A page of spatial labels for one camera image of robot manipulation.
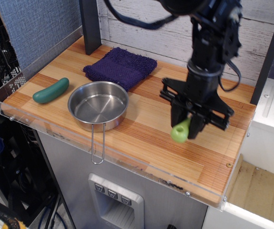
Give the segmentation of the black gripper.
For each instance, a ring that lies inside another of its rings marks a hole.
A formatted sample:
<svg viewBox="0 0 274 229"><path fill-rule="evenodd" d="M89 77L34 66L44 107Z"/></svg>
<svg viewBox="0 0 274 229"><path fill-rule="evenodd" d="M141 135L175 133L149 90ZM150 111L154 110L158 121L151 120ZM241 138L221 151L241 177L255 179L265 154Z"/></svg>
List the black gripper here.
<svg viewBox="0 0 274 229"><path fill-rule="evenodd" d="M171 127L191 116L188 139L195 139L207 124L228 128L234 110L217 93L218 75L190 70L185 82L164 78L162 83L160 97L171 103Z"/></svg>

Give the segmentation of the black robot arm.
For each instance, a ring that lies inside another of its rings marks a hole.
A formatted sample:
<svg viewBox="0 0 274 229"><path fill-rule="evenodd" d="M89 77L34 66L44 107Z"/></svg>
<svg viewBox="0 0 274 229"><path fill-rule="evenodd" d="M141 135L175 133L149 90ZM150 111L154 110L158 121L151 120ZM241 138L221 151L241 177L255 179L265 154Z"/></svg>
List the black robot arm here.
<svg viewBox="0 0 274 229"><path fill-rule="evenodd" d="M234 111L218 95L228 65L240 75L232 58L238 56L242 6L238 0L166 0L173 15L189 15L193 25L191 59L186 81L162 80L161 97L171 104L171 137L183 143L195 139L207 124L222 130Z"/></svg>

